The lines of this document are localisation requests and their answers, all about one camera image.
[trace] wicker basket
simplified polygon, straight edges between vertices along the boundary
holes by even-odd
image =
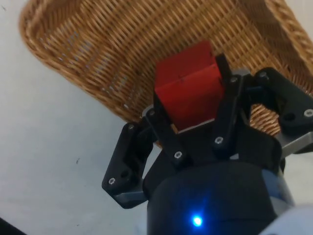
[[[232,69],[272,66],[311,92],[313,45],[283,0],[31,0],[23,40],[126,121],[152,103],[157,61],[204,39]],[[262,106],[251,124],[279,131]]]

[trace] red block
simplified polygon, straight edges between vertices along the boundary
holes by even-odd
[[[156,65],[155,92],[174,125],[183,130],[215,118],[224,95],[221,80],[205,41]]]

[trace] bolt head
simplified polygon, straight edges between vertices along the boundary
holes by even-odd
[[[174,158],[179,159],[182,157],[182,152],[178,151],[174,154]]]
[[[113,185],[115,183],[115,178],[110,178],[109,179],[109,185]]]
[[[261,73],[259,74],[259,77],[262,78],[262,79],[265,79],[266,81],[269,80],[269,77],[268,77],[268,75],[267,75],[266,72],[261,72]]]
[[[235,83],[235,82],[237,82],[238,81],[238,78],[237,77],[232,77],[231,79],[230,79],[230,82],[231,83]]]
[[[304,111],[304,116],[308,118],[313,117],[313,109],[307,109],[306,111]]]
[[[216,144],[221,144],[221,143],[223,143],[223,140],[224,140],[224,138],[219,136],[219,137],[217,137],[217,138],[215,139],[214,142],[215,142]]]

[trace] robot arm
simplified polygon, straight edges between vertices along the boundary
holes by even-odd
[[[313,99],[273,68],[232,74],[223,56],[193,57],[205,66],[179,73],[168,69],[201,53],[210,51],[197,48],[161,66],[154,106],[124,126],[102,187],[126,209],[149,201],[148,235],[258,235],[293,206],[285,157],[312,144]],[[163,71],[178,74],[178,82],[159,81]],[[279,115],[276,138],[250,127],[254,104]],[[162,152],[143,179],[156,141]]]

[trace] metal bracket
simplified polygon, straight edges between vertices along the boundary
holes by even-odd
[[[304,149],[313,143],[313,132],[308,132],[305,135],[296,137],[279,133],[275,137],[282,146],[282,159],[289,156],[290,154]]]

